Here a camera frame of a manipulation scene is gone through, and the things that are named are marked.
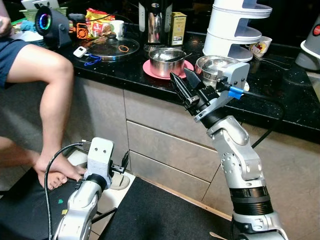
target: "robotic arm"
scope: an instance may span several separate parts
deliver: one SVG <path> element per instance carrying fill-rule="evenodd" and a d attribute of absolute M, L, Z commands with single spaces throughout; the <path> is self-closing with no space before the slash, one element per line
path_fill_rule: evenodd
<path fill-rule="evenodd" d="M 124 173 L 128 164 L 128 152 L 122 159 L 122 166 L 113 164 L 114 143 L 110 140 L 95 137 L 92 139 L 88 153 L 87 172 L 84 181 L 72 193 L 68 200 L 67 213 L 59 223 L 54 235 L 55 240 L 88 240 L 94 216 L 98 210 L 98 201 L 102 192 L 110 188 L 113 171 Z M 117 209 L 113 208 L 103 214 L 107 216 Z"/>
<path fill-rule="evenodd" d="M 221 57 L 208 60 L 211 67 Z M 248 133 L 233 116 L 226 116 L 221 107 L 233 97 L 240 98 L 249 72 L 249 64 L 230 63 L 213 66 L 214 71 L 196 69 L 202 79 L 189 69 L 184 69 L 187 81 L 171 73 L 173 84 L 184 107 L 207 128 L 218 151 L 221 167 L 233 203 L 232 232 L 236 240 L 288 240 L 277 212 L 273 210 L 262 164 L 250 144 Z"/>

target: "white remote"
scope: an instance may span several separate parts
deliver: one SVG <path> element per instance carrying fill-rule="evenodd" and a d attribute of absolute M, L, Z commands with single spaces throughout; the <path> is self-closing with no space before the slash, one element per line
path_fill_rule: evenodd
<path fill-rule="evenodd" d="M 83 46 L 80 46 L 73 52 L 73 55 L 75 55 L 78 58 L 82 58 L 82 56 L 85 55 L 86 52 L 87 49 L 85 49 Z"/>

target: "black cable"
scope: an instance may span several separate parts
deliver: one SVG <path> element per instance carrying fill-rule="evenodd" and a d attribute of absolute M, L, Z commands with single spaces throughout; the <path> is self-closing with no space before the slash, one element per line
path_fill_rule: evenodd
<path fill-rule="evenodd" d="M 97 20 L 101 20 L 101 19 L 105 19 L 106 17 L 109 17 L 110 15 L 114 15 L 114 14 L 107 14 L 103 17 L 100 18 L 96 18 L 96 19 L 92 19 L 92 20 L 85 20 L 85 22 L 92 22 L 92 21 L 97 21 Z"/>
<path fill-rule="evenodd" d="M 133 4 L 132 2 L 129 2 L 129 1 L 126 1 L 128 4 L 130 4 L 130 5 L 132 5 L 132 6 L 134 6 L 134 7 L 136 7 L 137 9 L 139 8 L 137 5 L 135 5 L 135 4 Z"/>
<path fill-rule="evenodd" d="M 47 207 L 47 211 L 48 211 L 48 227 L 49 227 L 49 240 L 53 239 L 53 231 L 52 231 L 52 216 L 51 216 L 51 207 L 50 207 L 50 199 L 49 199 L 49 190 L 48 190 L 48 175 L 49 175 L 49 170 L 50 167 L 52 165 L 52 163 L 54 162 L 54 160 L 57 158 L 57 156 L 62 153 L 64 150 L 74 147 L 74 146 L 82 146 L 83 142 L 77 142 L 77 143 L 73 143 L 70 144 L 68 146 L 65 146 L 63 148 L 61 148 L 59 151 L 57 151 L 55 153 L 55 155 L 52 157 L 52 159 L 50 160 L 50 162 L 48 163 L 46 170 L 44 172 L 44 192 L 45 192 L 45 200 L 46 200 L 46 207 Z"/>
<path fill-rule="evenodd" d="M 269 96 L 264 96 L 264 95 L 260 95 L 260 94 L 257 94 L 257 93 L 253 93 L 253 92 L 250 92 L 250 91 L 243 91 L 243 94 L 244 95 L 247 95 L 247 96 L 251 96 L 251 97 L 254 97 L 256 99 L 260 99 L 260 100 L 265 100 L 265 101 L 268 101 L 268 102 L 272 102 L 272 103 L 275 103 L 277 104 L 281 110 L 282 110 L 282 115 L 277 119 L 277 121 L 274 123 L 274 125 L 272 127 L 270 127 L 268 129 L 268 131 L 266 131 L 254 144 L 252 144 L 252 148 L 254 149 L 259 143 L 261 143 L 273 130 L 275 130 L 278 125 L 282 122 L 282 120 L 284 119 L 285 117 L 285 114 L 286 114 L 286 109 L 285 109 L 285 106 L 279 102 L 278 100 L 274 99 L 273 97 L 269 97 Z"/>
<path fill-rule="evenodd" d="M 98 221 L 100 221 L 101 219 L 105 218 L 106 216 L 109 216 L 110 214 L 113 214 L 117 211 L 118 209 L 116 207 L 112 208 L 111 210 L 105 212 L 105 213 L 102 213 L 101 215 L 99 216 L 96 216 L 95 218 L 92 219 L 91 223 L 94 224 Z"/>

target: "steel pot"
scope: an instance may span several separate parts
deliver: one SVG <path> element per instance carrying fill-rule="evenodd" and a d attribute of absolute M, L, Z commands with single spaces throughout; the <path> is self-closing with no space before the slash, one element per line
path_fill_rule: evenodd
<path fill-rule="evenodd" d="M 206 86 L 216 89 L 217 79 L 223 76 L 224 69 L 239 63 L 238 60 L 225 56 L 202 56 L 195 63 L 195 73 Z"/>
<path fill-rule="evenodd" d="M 163 47 L 157 48 L 149 52 L 150 58 L 150 71 L 162 78 L 169 78 L 170 72 L 181 75 L 184 72 L 185 56 L 187 54 L 179 49 Z M 176 57 L 182 57 L 177 61 L 167 62 L 166 60 Z"/>

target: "black floor mat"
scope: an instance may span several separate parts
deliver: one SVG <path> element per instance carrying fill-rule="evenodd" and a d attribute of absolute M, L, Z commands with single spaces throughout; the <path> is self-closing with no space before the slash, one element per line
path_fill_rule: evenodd
<path fill-rule="evenodd" d="M 49 193 L 53 233 L 75 186 Z M 210 231 L 228 239 L 229 229 L 230 221 L 136 177 L 99 240 L 214 240 Z M 0 199 L 0 240 L 47 238 L 45 192 L 31 169 Z"/>
<path fill-rule="evenodd" d="M 50 191 L 53 234 L 67 209 L 76 182 L 69 180 Z M 44 240 L 48 238 L 48 214 L 45 191 L 36 172 L 29 170 L 0 199 L 0 240 Z"/>
<path fill-rule="evenodd" d="M 99 240 L 229 239 L 230 221 L 138 177 Z"/>

